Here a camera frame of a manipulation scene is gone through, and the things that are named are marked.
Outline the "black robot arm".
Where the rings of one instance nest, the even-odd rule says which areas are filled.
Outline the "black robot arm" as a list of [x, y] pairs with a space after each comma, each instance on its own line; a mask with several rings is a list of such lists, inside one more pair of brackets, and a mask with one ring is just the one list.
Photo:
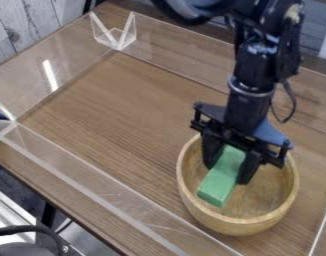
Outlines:
[[223, 16], [235, 31], [235, 67], [227, 104], [194, 104], [191, 127], [202, 137], [205, 165], [211, 168], [227, 145], [245, 152], [237, 182], [251, 181], [265, 164], [284, 167], [293, 142], [273, 126], [273, 97], [289, 87], [302, 62], [300, 37], [304, 0], [151, 0], [178, 23], [198, 26]]

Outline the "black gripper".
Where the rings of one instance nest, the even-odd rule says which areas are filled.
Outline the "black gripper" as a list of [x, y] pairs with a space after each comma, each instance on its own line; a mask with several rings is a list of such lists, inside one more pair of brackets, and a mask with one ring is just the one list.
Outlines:
[[227, 85], [226, 105], [197, 102], [190, 126], [201, 134], [203, 163], [209, 169], [217, 164], [226, 146], [245, 152], [237, 183], [246, 185], [261, 165], [285, 166], [293, 143], [267, 117], [276, 84], [263, 88], [247, 86], [231, 76]]

